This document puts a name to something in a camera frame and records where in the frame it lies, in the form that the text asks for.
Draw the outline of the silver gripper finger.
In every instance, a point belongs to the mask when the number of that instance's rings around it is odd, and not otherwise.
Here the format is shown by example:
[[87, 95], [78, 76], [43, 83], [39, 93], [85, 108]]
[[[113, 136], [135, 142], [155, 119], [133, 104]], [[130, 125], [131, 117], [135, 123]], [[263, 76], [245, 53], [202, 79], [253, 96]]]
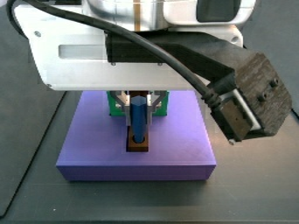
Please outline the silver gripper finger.
[[123, 114], [126, 116], [126, 125], [131, 125], [131, 97], [130, 94], [123, 91], [110, 91], [109, 92], [109, 105], [110, 112], [114, 115]]

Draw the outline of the white silver gripper body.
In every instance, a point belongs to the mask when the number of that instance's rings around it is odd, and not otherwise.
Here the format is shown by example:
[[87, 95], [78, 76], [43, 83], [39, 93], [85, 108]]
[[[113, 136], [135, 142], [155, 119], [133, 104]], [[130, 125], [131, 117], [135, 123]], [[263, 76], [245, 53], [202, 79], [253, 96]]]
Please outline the white silver gripper body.
[[[207, 32], [237, 46], [243, 36], [237, 25], [242, 16], [227, 22], [197, 21], [195, 3], [82, 3], [63, 4], [62, 10], [97, 18], [133, 32]], [[30, 40], [42, 81], [55, 90], [171, 90], [190, 89], [185, 78], [162, 62], [111, 62], [107, 34], [86, 24], [38, 10], [28, 4], [14, 10]]]

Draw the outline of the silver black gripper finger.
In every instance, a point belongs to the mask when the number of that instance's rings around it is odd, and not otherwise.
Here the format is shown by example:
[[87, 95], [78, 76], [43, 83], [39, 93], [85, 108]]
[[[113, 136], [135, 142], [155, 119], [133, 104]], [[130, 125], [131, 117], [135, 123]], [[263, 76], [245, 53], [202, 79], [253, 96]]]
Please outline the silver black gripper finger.
[[166, 97], [166, 94], [169, 94], [167, 91], [163, 90], [155, 90], [150, 91], [146, 96], [146, 103], [147, 103], [147, 124], [153, 124], [153, 117], [154, 112], [157, 111], [157, 108], [159, 107], [159, 102]]

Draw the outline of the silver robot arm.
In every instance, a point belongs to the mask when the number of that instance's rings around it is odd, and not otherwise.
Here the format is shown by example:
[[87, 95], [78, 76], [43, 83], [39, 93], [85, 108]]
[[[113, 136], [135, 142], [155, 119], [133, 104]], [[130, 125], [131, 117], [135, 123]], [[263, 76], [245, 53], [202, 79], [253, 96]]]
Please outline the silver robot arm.
[[[55, 8], [102, 18], [131, 32], [210, 35], [243, 45], [239, 26], [257, 0], [81, 0]], [[42, 81], [54, 90], [187, 90], [193, 86], [162, 62], [111, 62], [107, 33], [22, 4], [11, 9], [30, 40]]]

